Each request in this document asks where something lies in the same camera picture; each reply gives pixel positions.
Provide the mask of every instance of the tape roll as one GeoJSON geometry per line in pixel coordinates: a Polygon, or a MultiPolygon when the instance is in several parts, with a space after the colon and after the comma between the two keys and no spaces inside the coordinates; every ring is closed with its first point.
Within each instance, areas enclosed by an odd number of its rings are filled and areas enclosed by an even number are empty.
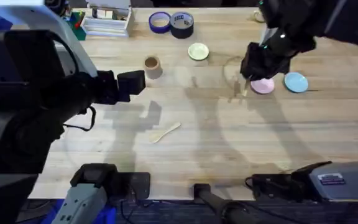
{"type": "Polygon", "coordinates": [[[178,39],[185,39],[193,34],[194,19],[187,12],[176,12],[170,19],[171,34],[178,39]]]}
{"type": "Polygon", "coordinates": [[[156,34],[164,34],[170,30],[171,16],[166,12],[155,12],[149,17],[149,26],[156,34]],[[158,24],[159,21],[167,21],[164,24],[158,24]]]}
{"type": "Polygon", "coordinates": [[[156,79],[162,75],[160,59],[156,56],[147,56],[144,60],[144,72],[150,79],[156,79]]]}

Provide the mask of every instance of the small round plate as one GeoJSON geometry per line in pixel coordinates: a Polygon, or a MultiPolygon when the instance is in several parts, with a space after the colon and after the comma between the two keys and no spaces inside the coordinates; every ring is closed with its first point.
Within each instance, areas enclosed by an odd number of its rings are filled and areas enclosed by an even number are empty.
{"type": "Polygon", "coordinates": [[[263,78],[261,80],[251,82],[252,89],[260,94],[271,93],[274,90],[274,81],[273,79],[263,78]]]}
{"type": "Polygon", "coordinates": [[[309,88],[308,79],[298,72],[290,72],[286,74],[284,85],[294,93],[303,93],[309,88]]]}
{"type": "Polygon", "coordinates": [[[194,43],[189,47],[188,54],[193,60],[204,60],[209,55],[209,49],[205,44],[194,43]]]}

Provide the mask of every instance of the black tape roll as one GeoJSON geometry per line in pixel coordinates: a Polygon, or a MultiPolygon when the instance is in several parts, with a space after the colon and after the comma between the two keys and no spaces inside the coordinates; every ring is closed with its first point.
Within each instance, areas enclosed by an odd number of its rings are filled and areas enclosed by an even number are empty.
{"type": "Polygon", "coordinates": [[[178,39],[185,39],[193,34],[194,19],[187,12],[176,12],[169,20],[171,34],[178,39]]]}

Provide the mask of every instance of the white box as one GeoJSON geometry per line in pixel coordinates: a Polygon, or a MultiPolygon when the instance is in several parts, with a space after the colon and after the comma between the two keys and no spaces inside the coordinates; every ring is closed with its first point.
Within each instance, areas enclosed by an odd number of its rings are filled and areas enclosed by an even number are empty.
{"type": "Polygon", "coordinates": [[[135,16],[130,0],[87,0],[88,7],[105,11],[114,11],[118,16],[126,16],[126,21],[114,19],[95,19],[86,14],[81,27],[87,35],[106,35],[129,37],[135,16]]]}

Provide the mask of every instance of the blue plate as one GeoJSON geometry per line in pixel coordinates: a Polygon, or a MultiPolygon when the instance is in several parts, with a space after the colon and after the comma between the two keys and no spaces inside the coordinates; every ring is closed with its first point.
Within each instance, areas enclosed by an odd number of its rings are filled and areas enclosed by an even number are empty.
{"type": "Polygon", "coordinates": [[[290,72],[285,75],[285,86],[294,93],[303,93],[309,88],[309,82],[302,74],[290,72]]]}

